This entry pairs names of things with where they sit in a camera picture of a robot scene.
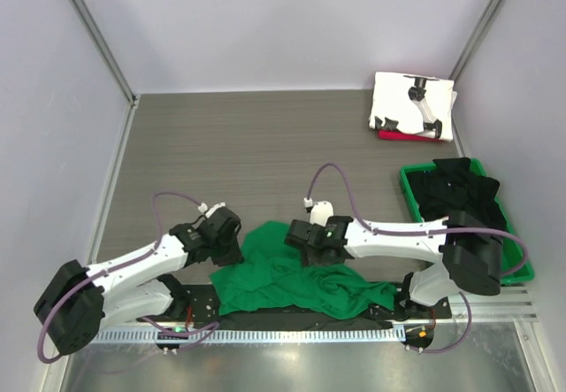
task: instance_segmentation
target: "crumpled green fabric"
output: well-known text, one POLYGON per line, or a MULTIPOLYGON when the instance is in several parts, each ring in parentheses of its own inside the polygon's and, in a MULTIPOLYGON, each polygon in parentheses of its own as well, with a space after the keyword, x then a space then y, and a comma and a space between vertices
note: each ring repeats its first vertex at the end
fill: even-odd
POLYGON ((246 235, 245 262, 210 276, 220 315, 296 305, 336 319, 350 319, 371 303, 392 310, 396 288, 370 283, 345 265, 301 266, 299 251, 284 243, 288 224, 269 221, 246 235))

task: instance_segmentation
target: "green basket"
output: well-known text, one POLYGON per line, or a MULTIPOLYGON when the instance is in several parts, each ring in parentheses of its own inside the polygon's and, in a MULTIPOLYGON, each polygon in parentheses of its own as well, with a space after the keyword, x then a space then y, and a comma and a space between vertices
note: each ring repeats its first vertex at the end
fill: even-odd
MULTIPOLYGON (((409 207, 410 217, 416 222, 422 222, 423 218, 418 211, 418 203, 413 196, 413 192, 410 189, 409 181, 407 180, 407 173, 413 173, 415 171, 434 171, 437 167, 435 164, 421 164, 421 165, 409 165, 404 166, 401 168, 401 191, 405 196, 405 200, 407 201, 407 206, 409 207)), ((471 160, 470 170, 475 173, 476 175, 481 175, 486 177, 486 171, 481 163, 477 159, 471 160)), ((505 220, 507 221, 507 231, 511 234, 515 234, 515 230, 511 226, 509 219, 507 217, 507 213, 505 213, 505 209, 501 205, 501 202, 497 197, 495 197, 495 202, 500 206, 501 213, 505 220)), ((510 267, 515 266, 520 260, 521 256, 523 255, 523 250, 521 246, 517 243, 513 242, 510 239, 503 239, 503 270, 508 270, 510 267)), ((527 263, 516 273, 512 273, 506 277, 501 279, 501 284, 517 284, 517 283, 525 283, 526 281, 531 281, 534 278, 534 271, 532 270, 531 263, 527 261, 527 263)))

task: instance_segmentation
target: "stack of folded clothes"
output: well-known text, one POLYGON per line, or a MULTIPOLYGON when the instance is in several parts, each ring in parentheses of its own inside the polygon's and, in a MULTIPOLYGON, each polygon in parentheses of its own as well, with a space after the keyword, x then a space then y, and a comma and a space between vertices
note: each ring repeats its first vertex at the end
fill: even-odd
POLYGON ((452 141, 454 82, 377 72, 370 128, 385 140, 452 141))

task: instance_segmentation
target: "red folded fabric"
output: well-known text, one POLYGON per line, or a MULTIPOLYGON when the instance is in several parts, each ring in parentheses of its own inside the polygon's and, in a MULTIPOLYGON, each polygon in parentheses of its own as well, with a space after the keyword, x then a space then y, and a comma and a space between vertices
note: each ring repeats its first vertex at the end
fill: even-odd
POLYGON ((406 142, 442 142, 434 138, 421 137, 420 135, 396 133, 395 131, 378 131, 378 138, 381 140, 397 140, 406 142))

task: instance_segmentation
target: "white wall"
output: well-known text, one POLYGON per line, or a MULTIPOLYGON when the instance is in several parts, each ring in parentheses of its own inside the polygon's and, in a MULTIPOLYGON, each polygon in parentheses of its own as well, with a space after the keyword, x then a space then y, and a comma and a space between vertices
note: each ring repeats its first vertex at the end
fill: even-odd
POLYGON ((447 77, 487 0, 86 0, 138 92, 447 77))
POLYGON ((566 373, 566 0, 508 0, 458 84, 468 152, 501 180, 531 247, 529 289, 566 373))
POLYGON ((36 391, 35 301, 85 262, 127 104, 67 0, 0 0, 0 379, 36 391))

